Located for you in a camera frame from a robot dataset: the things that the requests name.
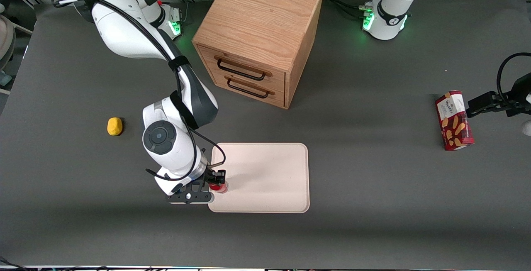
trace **yellow sponge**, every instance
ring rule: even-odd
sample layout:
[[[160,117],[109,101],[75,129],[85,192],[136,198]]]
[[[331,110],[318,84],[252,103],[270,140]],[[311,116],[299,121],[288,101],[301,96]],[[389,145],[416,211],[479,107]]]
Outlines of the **yellow sponge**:
[[[124,127],[122,125],[122,120],[119,117],[112,117],[107,123],[107,132],[109,135],[117,136],[123,131]]]

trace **gray table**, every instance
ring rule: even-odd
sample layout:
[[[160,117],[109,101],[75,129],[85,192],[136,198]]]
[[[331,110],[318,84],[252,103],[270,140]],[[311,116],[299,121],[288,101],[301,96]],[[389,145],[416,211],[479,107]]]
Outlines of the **gray table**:
[[[114,55],[72,8],[41,7],[0,117],[1,255],[25,265],[531,268],[531,138],[519,129],[529,117],[477,116],[476,145],[446,152],[434,109],[449,90],[494,90],[501,61],[530,50],[524,0],[416,0],[391,42],[325,1],[290,110],[212,84],[190,42],[208,7],[190,6],[177,42],[218,99],[201,132],[306,144],[309,211],[165,203],[143,171],[157,164],[142,148],[141,110],[174,90],[167,65]],[[527,67],[515,59],[505,89]],[[127,122],[120,137],[106,133],[111,116]]]

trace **drawer handle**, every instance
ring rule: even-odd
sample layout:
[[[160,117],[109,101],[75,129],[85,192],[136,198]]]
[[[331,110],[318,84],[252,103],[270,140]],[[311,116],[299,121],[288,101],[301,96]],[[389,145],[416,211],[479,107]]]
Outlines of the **drawer handle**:
[[[262,80],[264,80],[264,78],[266,76],[265,73],[262,73],[262,76],[256,77],[256,76],[252,76],[252,75],[248,75],[248,74],[239,72],[239,71],[237,71],[235,69],[231,69],[231,68],[228,68],[228,67],[223,67],[222,66],[222,59],[218,59],[218,68],[220,68],[220,69],[222,69],[224,71],[230,72],[230,73],[234,73],[234,74],[239,75],[239,76],[243,76],[245,78],[256,80],[256,81],[262,81]]]
[[[257,93],[253,93],[252,91],[248,91],[248,90],[245,90],[245,89],[242,89],[242,88],[239,88],[237,86],[234,86],[231,84],[231,79],[228,78],[227,79],[227,85],[232,88],[232,89],[235,89],[235,90],[239,90],[241,91],[242,93],[248,93],[249,95],[253,95],[254,97],[257,97],[257,98],[260,98],[260,99],[266,99],[267,96],[269,95],[269,91],[266,91],[265,92],[265,95],[258,95]]]

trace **wooden cabinet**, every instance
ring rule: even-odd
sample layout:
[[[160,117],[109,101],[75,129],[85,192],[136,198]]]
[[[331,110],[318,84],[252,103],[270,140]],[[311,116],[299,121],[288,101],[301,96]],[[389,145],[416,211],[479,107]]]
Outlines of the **wooden cabinet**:
[[[322,0],[214,0],[192,42],[217,86],[289,108]]]

